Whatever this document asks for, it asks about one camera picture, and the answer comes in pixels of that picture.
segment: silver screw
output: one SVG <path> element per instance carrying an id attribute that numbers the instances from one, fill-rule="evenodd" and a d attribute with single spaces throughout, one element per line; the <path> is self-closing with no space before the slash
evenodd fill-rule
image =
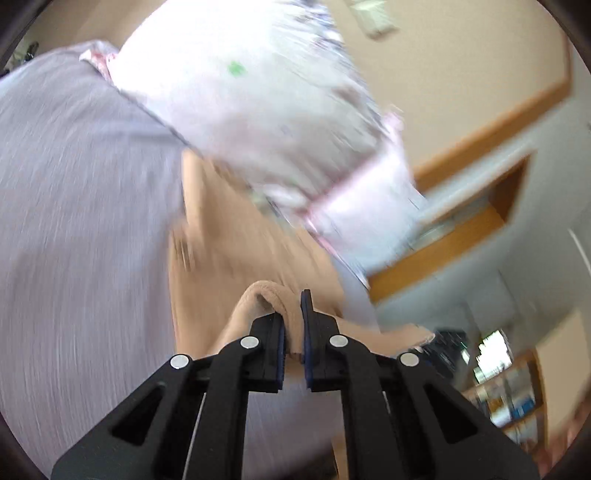
<path id="1" fill-rule="evenodd" d="M 329 342 L 332 346 L 335 346 L 337 348 L 344 347 L 347 345 L 347 343 L 349 343 L 347 337 L 343 335 L 333 335 L 332 337 L 330 337 Z"/>
<path id="2" fill-rule="evenodd" d="M 416 367 L 418 365 L 418 357 L 411 352 L 400 355 L 400 363 L 407 367 Z"/>
<path id="3" fill-rule="evenodd" d="M 189 357 L 187 355 L 175 355 L 170 359 L 170 366 L 176 368 L 185 368 L 189 364 Z"/>
<path id="4" fill-rule="evenodd" d="M 240 340 L 240 345 L 244 348 L 254 348 L 259 344 L 258 338 L 253 336 L 244 337 Z"/>

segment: mattress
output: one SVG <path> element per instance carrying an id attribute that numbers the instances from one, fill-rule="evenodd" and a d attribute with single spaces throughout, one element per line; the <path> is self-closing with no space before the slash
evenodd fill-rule
<path id="1" fill-rule="evenodd" d="M 0 80 L 0 411 L 33 462 L 53 463 L 174 353 L 167 237 L 182 214 L 184 142 L 122 96 L 81 44 Z M 345 317 L 377 328 L 336 264 Z M 313 457 L 339 398 L 304 382 L 251 394 L 244 478 Z"/>

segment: pillow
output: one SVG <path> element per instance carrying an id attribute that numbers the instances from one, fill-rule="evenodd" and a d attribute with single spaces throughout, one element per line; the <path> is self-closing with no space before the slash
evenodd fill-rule
<path id="1" fill-rule="evenodd" d="M 379 114 L 326 7 L 168 0 L 114 84 L 280 206 L 305 208 L 380 148 Z"/>

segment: beige wall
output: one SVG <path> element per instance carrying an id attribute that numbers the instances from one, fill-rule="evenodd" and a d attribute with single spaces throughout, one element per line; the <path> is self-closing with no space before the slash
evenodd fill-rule
<path id="1" fill-rule="evenodd" d="M 403 110 L 413 164 L 566 75 L 561 29 L 536 0 L 389 0 L 400 30 L 379 41 L 363 35 L 345 0 L 325 1 L 380 106 Z M 54 0 L 32 35 L 41 51 L 94 38 L 121 46 L 162 3 Z"/>
<path id="2" fill-rule="evenodd" d="M 536 348 L 545 394 L 547 428 L 557 433 L 577 407 L 591 377 L 584 320 L 575 310 Z"/>

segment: brown cloth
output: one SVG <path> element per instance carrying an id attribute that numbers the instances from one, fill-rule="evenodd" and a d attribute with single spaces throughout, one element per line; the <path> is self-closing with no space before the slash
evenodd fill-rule
<path id="1" fill-rule="evenodd" d="M 190 150 L 183 152 L 186 222 L 171 233 L 170 296 L 178 352 L 213 355 L 248 334 L 254 319 L 272 311 L 284 318 L 288 351 L 303 351 L 300 293 L 314 308 L 341 316 L 344 301 L 330 258 L 304 230 L 283 229 L 252 204 L 240 183 Z M 344 335 L 376 353 L 393 355 L 428 341 L 408 325 L 380 334 L 337 319 Z"/>

